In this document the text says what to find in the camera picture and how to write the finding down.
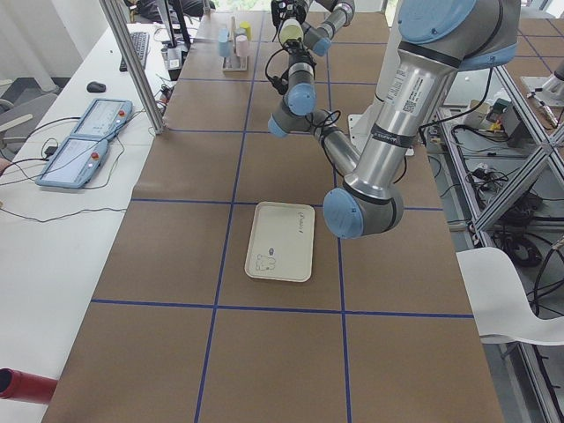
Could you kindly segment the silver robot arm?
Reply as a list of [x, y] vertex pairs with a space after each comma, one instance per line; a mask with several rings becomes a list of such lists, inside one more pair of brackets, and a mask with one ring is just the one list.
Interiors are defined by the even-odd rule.
[[299, 1], [286, 21], [302, 29], [284, 43], [290, 54], [287, 89], [268, 122], [277, 137], [308, 132], [342, 175], [323, 200], [327, 227], [355, 239], [394, 228], [404, 203], [394, 177], [418, 130], [446, 97], [456, 74], [491, 69], [516, 54], [521, 6], [517, 1], [401, 1], [389, 37], [375, 99], [367, 110], [367, 141], [355, 147], [330, 113], [316, 105], [312, 54], [322, 55], [355, 12], [351, 1], [325, 3], [329, 17], [312, 27], [309, 4]]
[[319, 25], [312, 26], [307, 16], [314, 1], [271, 1], [272, 24], [281, 46], [297, 43], [317, 56], [325, 56], [336, 33], [349, 26], [355, 14], [354, 1], [316, 1], [330, 14]]

